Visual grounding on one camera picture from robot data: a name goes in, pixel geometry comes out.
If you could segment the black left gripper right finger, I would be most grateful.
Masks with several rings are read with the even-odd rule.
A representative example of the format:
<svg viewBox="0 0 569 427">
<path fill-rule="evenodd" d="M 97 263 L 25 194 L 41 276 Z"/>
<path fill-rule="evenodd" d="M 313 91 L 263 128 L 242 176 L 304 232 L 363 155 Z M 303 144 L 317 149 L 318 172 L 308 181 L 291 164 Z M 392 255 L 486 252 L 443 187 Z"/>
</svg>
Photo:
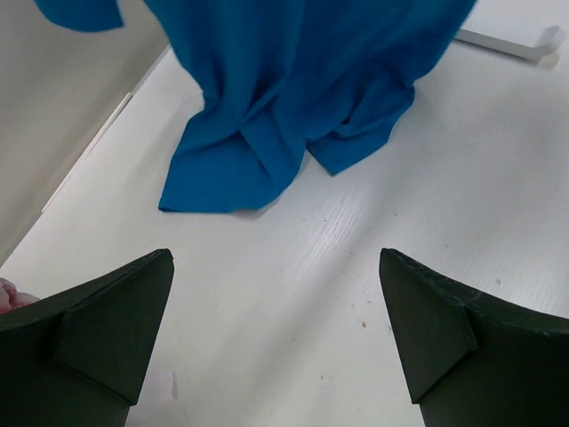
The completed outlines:
<svg viewBox="0 0 569 427">
<path fill-rule="evenodd" d="M 568 321 L 447 278 L 395 249 L 379 276 L 427 426 L 566 426 Z"/>
</svg>

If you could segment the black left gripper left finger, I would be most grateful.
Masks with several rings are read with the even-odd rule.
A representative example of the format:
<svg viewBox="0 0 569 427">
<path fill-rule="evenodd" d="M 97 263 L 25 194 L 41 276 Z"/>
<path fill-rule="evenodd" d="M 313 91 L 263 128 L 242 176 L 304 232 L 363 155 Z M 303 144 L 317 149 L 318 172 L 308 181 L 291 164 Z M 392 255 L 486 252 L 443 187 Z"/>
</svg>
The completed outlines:
<svg viewBox="0 0 569 427">
<path fill-rule="evenodd" d="M 123 426 L 174 274 L 158 249 L 1 317 L 3 426 Z"/>
</svg>

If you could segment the blue t shirt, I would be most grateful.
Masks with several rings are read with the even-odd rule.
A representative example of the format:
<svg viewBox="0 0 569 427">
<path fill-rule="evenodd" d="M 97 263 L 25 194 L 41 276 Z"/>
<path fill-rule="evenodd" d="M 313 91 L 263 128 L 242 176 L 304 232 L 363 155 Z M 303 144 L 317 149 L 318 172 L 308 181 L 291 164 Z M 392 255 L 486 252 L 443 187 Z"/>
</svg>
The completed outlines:
<svg viewBox="0 0 569 427">
<path fill-rule="evenodd" d="M 305 155 L 337 174 L 385 145 L 471 0 L 156 0 L 148 8 L 204 108 L 175 150 L 159 208 L 258 210 Z"/>
</svg>

